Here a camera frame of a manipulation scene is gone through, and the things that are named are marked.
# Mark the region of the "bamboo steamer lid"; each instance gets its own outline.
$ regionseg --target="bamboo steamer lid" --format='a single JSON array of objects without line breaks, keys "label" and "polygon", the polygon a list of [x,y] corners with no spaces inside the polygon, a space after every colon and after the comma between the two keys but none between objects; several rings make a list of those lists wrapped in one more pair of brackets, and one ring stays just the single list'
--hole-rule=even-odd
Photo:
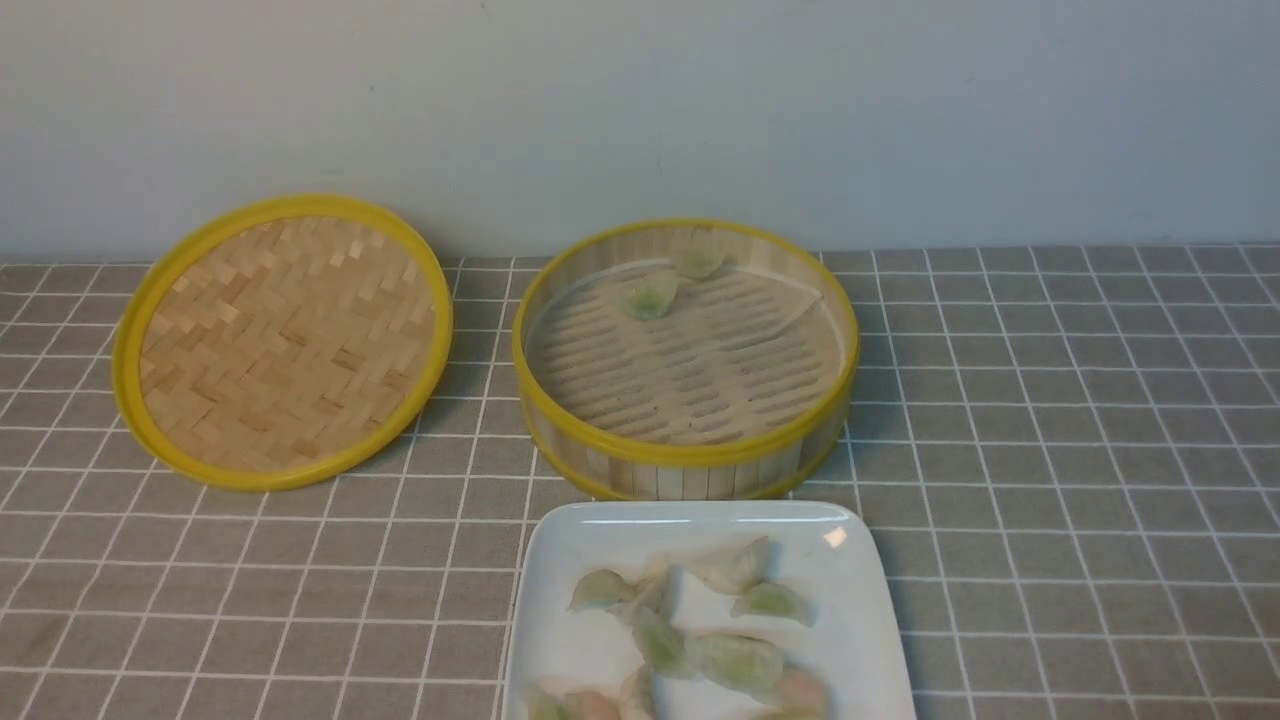
[{"label": "bamboo steamer lid", "polygon": [[177,471],[284,489],[394,439],[451,334],[444,273],[408,224],[358,200],[282,197],[152,268],[118,332],[114,386],[129,429]]}]

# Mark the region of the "white wall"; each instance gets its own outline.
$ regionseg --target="white wall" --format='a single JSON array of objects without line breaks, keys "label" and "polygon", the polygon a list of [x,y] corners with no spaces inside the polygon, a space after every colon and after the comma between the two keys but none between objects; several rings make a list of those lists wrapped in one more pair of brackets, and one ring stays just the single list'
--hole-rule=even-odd
[{"label": "white wall", "polygon": [[262,196],[444,254],[1280,237],[1280,0],[0,0],[0,256]]}]

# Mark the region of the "white plate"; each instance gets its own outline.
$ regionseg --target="white plate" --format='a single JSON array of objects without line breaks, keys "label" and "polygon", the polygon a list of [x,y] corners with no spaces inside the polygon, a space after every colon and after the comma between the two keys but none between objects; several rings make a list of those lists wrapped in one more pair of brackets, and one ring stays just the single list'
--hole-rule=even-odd
[{"label": "white plate", "polygon": [[[640,666],[631,635],[611,615],[568,612],[577,579],[611,568],[635,580],[659,553],[774,541],[773,578],[810,602],[814,626],[728,616],[733,598],[676,574],[673,623],[689,633],[736,630],[782,647],[831,688],[832,720],[914,720],[911,687],[884,569],[861,519],[836,505],[800,501],[595,502],[559,507],[534,530],[507,655],[503,720],[525,720],[524,688],[556,694],[598,689],[616,697]],[[657,679],[659,720],[750,720],[767,708],[699,679]]]}]

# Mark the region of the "dumpling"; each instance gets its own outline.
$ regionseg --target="dumpling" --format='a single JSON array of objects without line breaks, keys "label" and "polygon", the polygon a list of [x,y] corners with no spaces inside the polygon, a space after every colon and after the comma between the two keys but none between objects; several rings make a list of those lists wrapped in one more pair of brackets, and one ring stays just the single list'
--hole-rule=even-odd
[{"label": "dumpling", "polygon": [[568,708],[539,685],[525,688],[525,705],[529,720],[575,720]]},{"label": "dumpling", "polygon": [[573,720],[620,720],[618,706],[595,691],[582,691],[564,696]]},{"label": "dumpling", "polygon": [[608,611],[625,625],[631,625],[635,623],[635,612],[639,607],[648,607],[659,618],[669,619],[675,601],[676,594],[671,587],[671,566],[666,561],[657,561],[636,583],[631,600],[620,602],[609,607]]},{"label": "dumpling", "polygon": [[718,593],[742,594],[764,580],[769,555],[769,538],[756,538],[746,547],[700,555],[689,561],[686,568]]},{"label": "dumpling", "polygon": [[689,679],[692,669],[685,656],[685,635],[646,606],[637,606],[631,624],[631,639],[654,673]]},{"label": "dumpling", "polygon": [[658,712],[653,705],[653,674],[648,665],[622,680],[618,693],[620,720],[657,720]]},{"label": "dumpling", "polygon": [[635,588],[623,580],[622,575],[613,570],[595,570],[582,575],[577,582],[568,609],[611,607],[620,602],[630,602],[635,596]]},{"label": "dumpling", "polygon": [[831,706],[827,685],[812,673],[799,667],[783,669],[772,688],[753,693],[753,697],[764,705],[785,710],[805,710],[820,717],[827,716]]},{"label": "dumpling", "polygon": [[716,270],[724,264],[724,255],[726,252],[718,247],[694,246],[677,252],[671,261],[681,275],[700,281],[716,274]]},{"label": "dumpling", "polygon": [[667,314],[678,288],[675,272],[658,270],[622,291],[622,309],[636,320],[655,320]]},{"label": "dumpling", "polygon": [[713,633],[689,638],[689,664],[717,685],[746,694],[765,693],[782,678],[782,651],[768,641]]},{"label": "dumpling", "polygon": [[786,585],[777,583],[760,583],[742,593],[730,610],[730,616],[742,615],[771,615],[773,618],[790,618],[806,628],[813,626],[813,618],[805,607],[800,596]]}]

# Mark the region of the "bamboo steamer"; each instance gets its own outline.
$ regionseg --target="bamboo steamer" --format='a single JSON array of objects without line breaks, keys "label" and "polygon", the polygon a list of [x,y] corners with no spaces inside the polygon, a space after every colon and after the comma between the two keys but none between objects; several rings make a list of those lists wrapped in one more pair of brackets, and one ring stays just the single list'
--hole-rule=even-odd
[{"label": "bamboo steamer", "polygon": [[[689,252],[664,315],[623,297]],[[840,437],[859,355],[844,288],[791,242],[714,220],[655,220],[588,238],[525,293],[513,360],[534,442],[602,500],[786,495]]]}]

